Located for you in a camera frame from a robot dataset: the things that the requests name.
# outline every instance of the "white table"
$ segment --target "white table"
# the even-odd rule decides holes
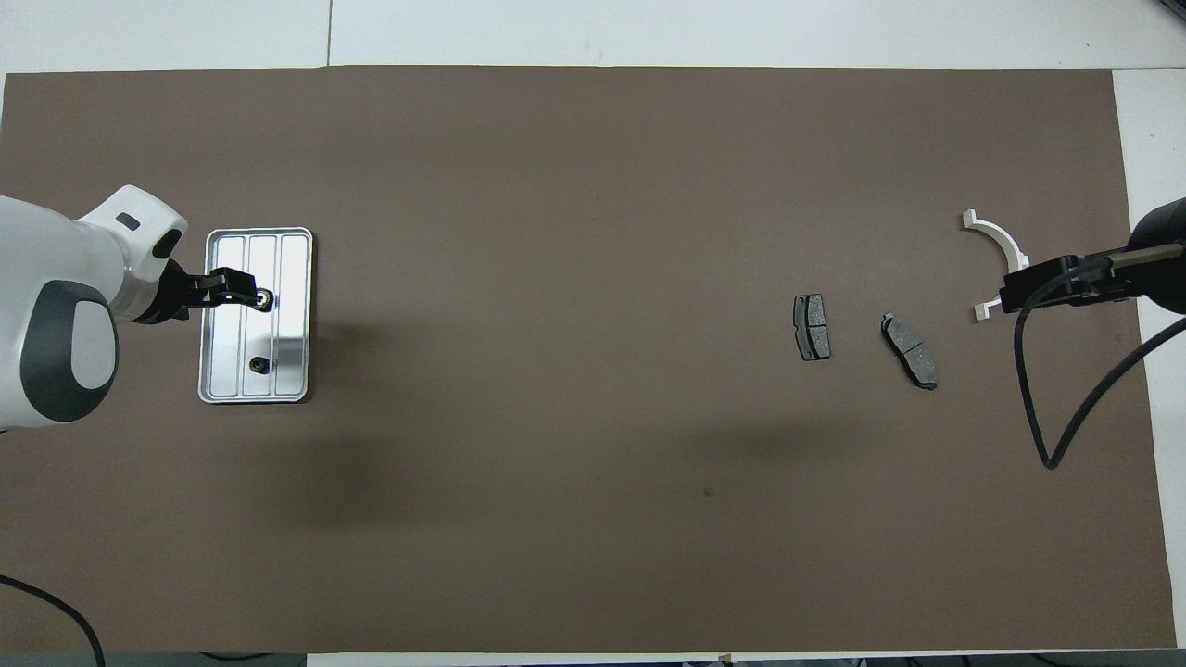
[[[349,64],[1110,69],[1130,222],[1186,196],[1186,21],[1153,0],[0,1],[0,74]],[[1093,248],[1067,248],[1086,250]],[[1148,337],[1175,316],[1142,298],[1139,317]],[[1117,350],[1117,358],[1124,351]],[[1186,338],[1150,360],[1154,449],[1182,647]],[[734,648],[745,647],[721,653]],[[310,665],[670,662],[718,655],[331,654],[311,656]],[[837,656],[732,655],[738,661]]]

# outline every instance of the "semicircular bracket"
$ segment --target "semicircular bracket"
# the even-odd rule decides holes
[[[996,241],[996,244],[1001,247],[1001,252],[1005,253],[1005,262],[1009,266],[1009,273],[1021,271],[1022,268],[1029,266],[1029,256],[1021,252],[1021,248],[1013,239],[1013,235],[1006,231],[1000,224],[994,224],[987,220],[977,218],[976,209],[968,209],[963,212],[963,225],[964,229],[980,231],[993,241]],[[995,299],[974,305],[971,310],[976,316],[976,322],[988,319],[991,315],[993,306],[1000,305],[1000,294],[997,294]]]

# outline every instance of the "brown paper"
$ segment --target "brown paper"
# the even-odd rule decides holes
[[[198,322],[127,325],[93,415],[0,436],[0,571],[109,649],[1174,644],[1143,371],[1042,469],[959,227],[1124,243],[1109,72],[9,75],[0,193],[125,183],[191,271],[211,229],[312,229],[315,323],[305,404],[204,405]],[[1053,439],[1135,309],[1031,322]],[[82,650],[33,606],[0,591],[0,649]]]

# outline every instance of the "black cable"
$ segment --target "black cable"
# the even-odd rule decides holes
[[[971,659],[968,658],[967,655],[959,655],[959,656],[952,655],[951,658],[959,658],[959,663],[963,665],[963,667],[971,667]],[[911,667],[926,667],[925,665],[923,665],[923,661],[917,658],[907,655],[905,660],[906,665],[910,665]]]
[[[1091,666],[1083,665],[1083,666],[1079,666],[1079,665],[1067,665],[1066,662],[1054,662],[1053,660],[1046,658],[1045,655],[1041,655],[1040,653],[1031,653],[1029,656],[1033,658],[1034,660],[1038,660],[1039,662],[1045,662],[1046,665],[1050,665],[1051,667],[1109,667],[1108,665],[1091,665]]]
[[[1018,322],[1013,326],[1013,361],[1018,367],[1018,385],[1021,387],[1021,404],[1026,409],[1026,421],[1029,424],[1029,433],[1033,436],[1034,445],[1038,447],[1038,456],[1041,458],[1041,463],[1047,470],[1054,470],[1058,468],[1058,464],[1061,463],[1063,457],[1066,455],[1067,447],[1071,446],[1071,440],[1075,438],[1075,434],[1079,431],[1079,427],[1083,426],[1083,421],[1088,418],[1088,414],[1091,413],[1091,409],[1096,407],[1096,404],[1099,402],[1099,399],[1103,398],[1108,389],[1110,389],[1122,375],[1128,373],[1130,368],[1144,358],[1146,355],[1161,347],[1161,344],[1166,341],[1186,330],[1186,317],[1184,317],[1158,332],[1156,336],[1137,345],[1135,350],[1129,352],[1128,356],[1112,367],[1112,369],[1096,383],[1096,386],[1091,389],[1091,393],[1088,394],[1088,398],[1083,399],[1083,402],[1079,404],[1079,408],[1075,411],[1075,415],[1071,417],[1071,420],[1066,424],[1066,428],[1063,430],[1063,436],[1058,439],[1058,444],[1054,445],[1053,453],[1048,453],[1046,451],[1046,443],[1041,436],[1041,427],[1038,425],[1038,414],[1034,412],[1034,400],[1029,393],[1029,375],[1026,373],[1026,352],[1022,343],[1026,319],[1029,318],[1029,313],[1033,312],[1038,304],[1053,293],[1054,290],[1058,290],[1078,275],[1107,267],[1109,263],[1110,260],[1103,258],[1077,266],[1061,275],[1051,279],[1026,300],[1025,305],[1021,307],[1021,312],[1018,315]]]
[[[218,655],[217,653],[200,653],[199,655],[205,655],[211,660],[221,660],[223,662],[242,662],[244,660],[255,660],[256,658],[267,658],[272,655],[270,653],[248,653],[244,655]]]
[[[12,577],[5,577],[4,574],[0,574],[0,584],[11,586],[21,592],[26,592],[62,610],[62,612],[64,612],[66,616],[74,620],[74,622],[77,623],[79,628],[82,628],[83,634],[87,635],[87,641],[90,642],[90,652],[95,655],[96,667],[107,666],[107,659],[103,658],[103,647],[100,646],[98,643],[98,635],[95,634],[95,629],[90,627],[90,623],[87,622],[87,618],[84,618],[82,614],[78,614],[78,610],[66,604],[64,601],[62,601],[53,593],[43,591],[42,589],[33,586],[31,584],[26,584],[20,579],[13,579]]]

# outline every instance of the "metal tray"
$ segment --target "metal tray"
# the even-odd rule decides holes
[[[206,272],[227,266],[272,290],[269,312],[227,305],[202,311],[198,396],[208,404],[295,402],[308,390],[313,234],[304,227],[216,229]],[[268,360],[268,371],[249,368]]]

